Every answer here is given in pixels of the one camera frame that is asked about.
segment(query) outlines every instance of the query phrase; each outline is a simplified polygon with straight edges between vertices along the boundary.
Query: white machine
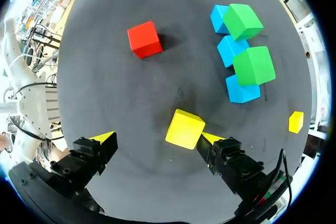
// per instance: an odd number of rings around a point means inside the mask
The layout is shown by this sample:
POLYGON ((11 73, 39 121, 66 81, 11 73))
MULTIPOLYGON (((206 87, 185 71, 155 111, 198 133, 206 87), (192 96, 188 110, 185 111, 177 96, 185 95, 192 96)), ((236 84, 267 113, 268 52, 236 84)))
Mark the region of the white machine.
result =
POLYGON ((40 142, 52 139, 50 122, 60 121, 60 117, 57 88, 46 88, 45 73, 37 76, 29 69, 16 39, 13 19, 0 24, 0 60, 16 92, 15 99, 1 103, 0 113, 19 115, 23 122, 12 152, 0 154, 0 165, 7 173, 18 163, 33 161, 40 142))

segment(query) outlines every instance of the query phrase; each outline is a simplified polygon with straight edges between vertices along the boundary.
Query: cube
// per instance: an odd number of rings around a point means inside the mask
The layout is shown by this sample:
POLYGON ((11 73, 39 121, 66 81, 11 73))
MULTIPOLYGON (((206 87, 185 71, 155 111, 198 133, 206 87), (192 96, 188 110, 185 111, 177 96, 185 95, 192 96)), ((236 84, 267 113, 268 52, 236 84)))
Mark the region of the cube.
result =
POLYGON ((239 85, 260 85, 276 78, 266 46, 250 47, 233 58, 239 85))
POLYGON ((166 141, 193 150, 205 127, 205 122, 197 115, 177 109, 168 128, 166 141))
POLYGON ((219 140, 224 140, 226 138, 223 138, 223 137, 220 137, 220 136, 216 136, 216 135, 211 135, 209 133, 206 133, 206 132, 202 132, 202 135, 212 144, 214 145, 214 143, 216 141, 219 141, 219 140))
POLYGON ((211 15, 210 15, 210 19, 215 29, 215 33, 229 34, 229 31, 223 22, 224 14, 227 12, 228 9, 229 7, 225 5, 215 5, 214 6, 211 12, 211 15))
POLYGON ((152 21, 135 26, 129 29, 127 33, 131 50, 139 58, 145 58, 162 52, 162 46, 152 21))
POLYGON ((234 40, 252 39, 264 28, 248 5, 230 4, 223 21, 234 40))
POLYGON ((224 66, 230 67, 233 64, 233 58, 249 48, 247 40, 233 40, 231 35, 225 36, 217 46, 218 52, 222 58, 224 66))
POLYGON ((240 86, 236 74, 226 78, 225 81, 230 102, 245 103, 261 96, 259 85, 240 86))
POLYGON ((303 126, 303 112, 294 111, 289 117, 288 131, 298 134, 303 126))

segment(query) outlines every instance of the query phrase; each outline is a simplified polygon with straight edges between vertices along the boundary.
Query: green cube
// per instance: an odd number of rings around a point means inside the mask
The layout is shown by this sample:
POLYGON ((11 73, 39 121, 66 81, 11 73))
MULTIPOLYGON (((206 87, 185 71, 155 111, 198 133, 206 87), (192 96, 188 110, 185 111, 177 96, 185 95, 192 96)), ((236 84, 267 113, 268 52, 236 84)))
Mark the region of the green cube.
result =
POLYGON ((252 39, 264 28, 249 5, 230 4, 223 21, 233 40, 252 39))
POLYGON ((275 71, 268 48, 250 47, 233 58, 238 84, 260 85, 275 79, 275 71))

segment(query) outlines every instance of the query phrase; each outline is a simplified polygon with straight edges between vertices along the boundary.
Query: tabletop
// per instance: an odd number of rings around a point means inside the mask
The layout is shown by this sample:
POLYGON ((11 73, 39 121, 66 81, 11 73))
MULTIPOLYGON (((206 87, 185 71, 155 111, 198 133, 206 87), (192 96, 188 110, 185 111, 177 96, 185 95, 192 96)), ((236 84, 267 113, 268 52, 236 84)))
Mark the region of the tabletop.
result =
POLYGON ((139 221, 220 223, 241 199, 207 169, 197 150, 165 141, 176 109, 200 116, 205 132, 232 136, 265 173, 281 148, 290 174, 303 152, 311 113, 307 60, 279 0, 75 0, 60 45, 59 108, 69 147, 81 136, 116 131, 119 149, 88 189, 110 216, 139 221), (248 4, 264 29, 250 46, 267 46, 276 80, 261 98, 230 103, 217 51, 214 5, 248 4), (164 51, 140 60, 127 30, 153 21, 164 51), (293 111, 305 113, 299 134, 288 132, 293 111))

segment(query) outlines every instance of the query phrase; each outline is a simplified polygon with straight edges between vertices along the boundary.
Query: yellow cube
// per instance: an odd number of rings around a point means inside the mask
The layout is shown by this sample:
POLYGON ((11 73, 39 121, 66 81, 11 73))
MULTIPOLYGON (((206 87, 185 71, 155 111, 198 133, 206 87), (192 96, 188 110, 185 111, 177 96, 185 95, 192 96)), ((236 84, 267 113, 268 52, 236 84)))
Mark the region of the yellow cube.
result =
POLYGON ((294 113, 289 117, 289 127, 290 132, 298 134, 303 126, 303 112, 294 111, 294 113))
POLYGON ((218 140, 224 140, 226 138, 220 137, 220 136, 216 136, 216 135, 211 135, 209 133, 206 132, 202 132, 202 135, 212 144, 214 145, 214 142, 218 141, 218 140))
POLYGON ((199 116, 176 110, 168 128, 166 141, 193 150, 204 127, 205 122, 199 116))

